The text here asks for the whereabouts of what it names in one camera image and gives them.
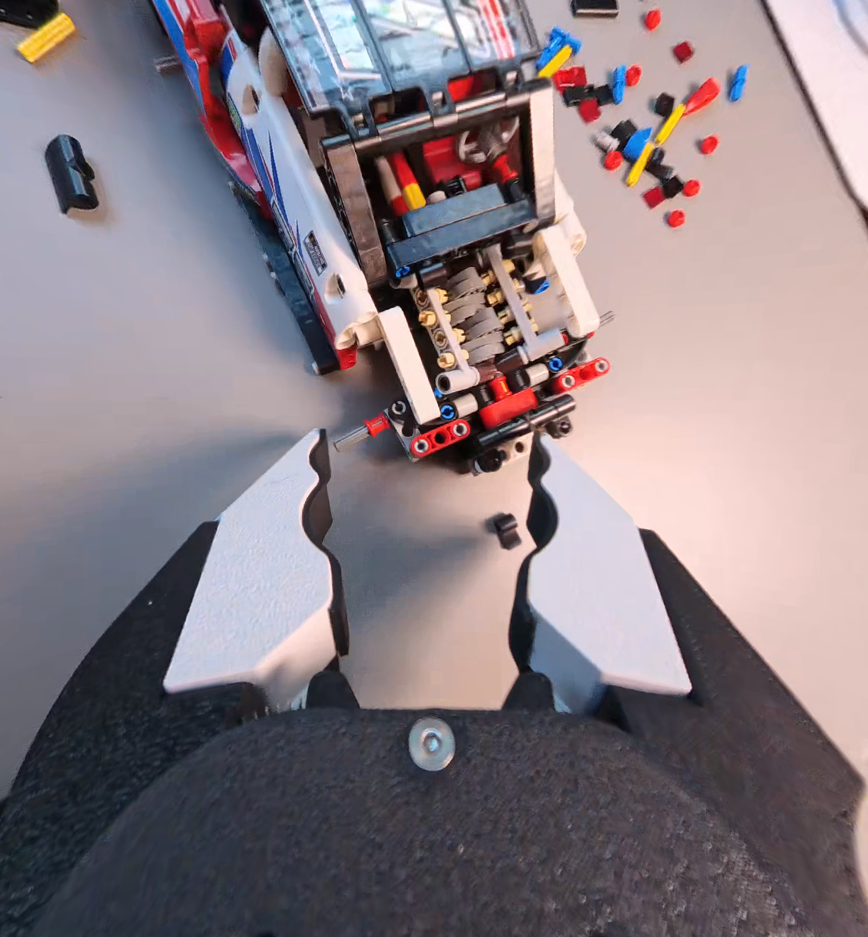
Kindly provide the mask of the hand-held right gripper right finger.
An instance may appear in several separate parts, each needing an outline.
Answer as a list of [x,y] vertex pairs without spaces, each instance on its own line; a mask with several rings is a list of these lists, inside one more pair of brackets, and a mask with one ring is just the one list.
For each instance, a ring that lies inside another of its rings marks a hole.
[[640,530],[554,439],[536,436],[509,647],[553,706],[592,714],[612,688],[686,697],[692,682]]

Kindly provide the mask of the yellow lego axle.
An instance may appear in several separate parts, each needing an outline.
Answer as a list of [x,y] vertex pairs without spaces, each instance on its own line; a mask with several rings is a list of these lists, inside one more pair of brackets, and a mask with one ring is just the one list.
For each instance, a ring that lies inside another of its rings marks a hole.
[[75,23],[61,11],[20,41],[16,51],[28,64],[38,64],[75,34]]

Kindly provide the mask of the white book stand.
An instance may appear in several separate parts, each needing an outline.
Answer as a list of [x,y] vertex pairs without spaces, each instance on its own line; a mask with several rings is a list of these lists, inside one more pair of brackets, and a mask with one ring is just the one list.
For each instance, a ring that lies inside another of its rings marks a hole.
[[868,211],[868,1],[768,1],[848,187]]

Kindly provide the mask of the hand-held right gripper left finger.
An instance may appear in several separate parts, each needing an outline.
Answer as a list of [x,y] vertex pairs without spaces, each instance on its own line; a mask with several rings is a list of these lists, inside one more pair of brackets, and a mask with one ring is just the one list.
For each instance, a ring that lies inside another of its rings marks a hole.
[[349,654],[328,439],[298,440],[217,517],[163,690],[249,685],[273,712],[301,708],[311,679]]

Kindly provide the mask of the flat black lego piece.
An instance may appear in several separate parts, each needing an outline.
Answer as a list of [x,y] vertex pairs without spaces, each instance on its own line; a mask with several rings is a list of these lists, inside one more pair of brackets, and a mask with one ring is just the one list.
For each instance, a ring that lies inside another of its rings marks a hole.
[[58,1],[0,1],[0,22],[37,30],[60,12]]

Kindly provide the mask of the lego race car model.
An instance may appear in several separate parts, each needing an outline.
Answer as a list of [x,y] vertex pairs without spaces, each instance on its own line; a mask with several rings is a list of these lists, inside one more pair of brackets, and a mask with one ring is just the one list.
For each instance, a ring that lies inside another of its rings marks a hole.
[[554,86],[527,2],[155,1],[229,183],[319,375],[370,347],[414,463],[484,474],[572,430],[607,376],[559,179]]

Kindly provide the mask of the pile of small lego pieces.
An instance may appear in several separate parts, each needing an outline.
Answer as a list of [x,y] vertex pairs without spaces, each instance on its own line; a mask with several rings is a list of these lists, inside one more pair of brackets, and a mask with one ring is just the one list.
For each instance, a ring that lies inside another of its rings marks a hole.
[[[623,104],[627,91],[639,86],[643,69],[638,63],[619,63],[609,70],[605,81],[594,84],[588,81],[587,70],[577,59],[580,50],[581,41],[575,34],[553,27],[539,56],[539,71],[552,79],[565,107],[575,110],[584,123],[594,123],[603,116],[604,109]],[[729,103],[739,103],[749,73],[750,65],[744,63],[732,69],[724,81],[709,77],[685,95],[660,93],[650,100],[647,111],[647,119],[656,120],[656,125],[625,118],[611,128],[600,129],[593,142],[602,155],[603,168],[623,172],[628,188],[650,177],[652,184],[641,197],[651,210],[677,197],[697,196],[701,182],[681,177],[665,161],[665,144],[685,119],[707,109],[721,95]]]

